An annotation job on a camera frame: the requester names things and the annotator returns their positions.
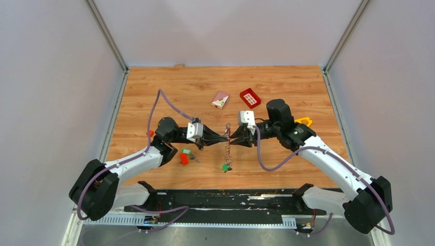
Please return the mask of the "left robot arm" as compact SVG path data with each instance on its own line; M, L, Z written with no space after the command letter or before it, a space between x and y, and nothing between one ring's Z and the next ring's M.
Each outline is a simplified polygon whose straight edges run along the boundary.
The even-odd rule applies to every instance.
M143 182L126 186L127 180L168 163L178 152L174 143L194 144L201 151L205 146L227 140L198 118L180 127L173 118L164 117L144 149L106 163L98 159L89 161L72 186L69 198L76 204L80 220L96 221L112 209L127 206L153 211L157 198L151 194L151 187Z

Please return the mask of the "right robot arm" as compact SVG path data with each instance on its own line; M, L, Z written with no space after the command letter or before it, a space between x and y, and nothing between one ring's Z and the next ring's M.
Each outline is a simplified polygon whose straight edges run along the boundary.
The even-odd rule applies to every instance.
M257 157L263 170L272 172L298 155L309 161L332 179L339 192L305 184L293 199L296 212L306 214L319 209L344 217L358 232L370 233L374 228L394 235L396 230L390 216L393 209L391 183L384 176L377 178L351 165L337 154L305 124L298 123L283 99L273 99L266 104L268 119L256 122L254 112L245 110L238 114L239 128L231 135L231 144L256 146ZM282 147L292 153L273 168L264 165L261 141L276 138Z

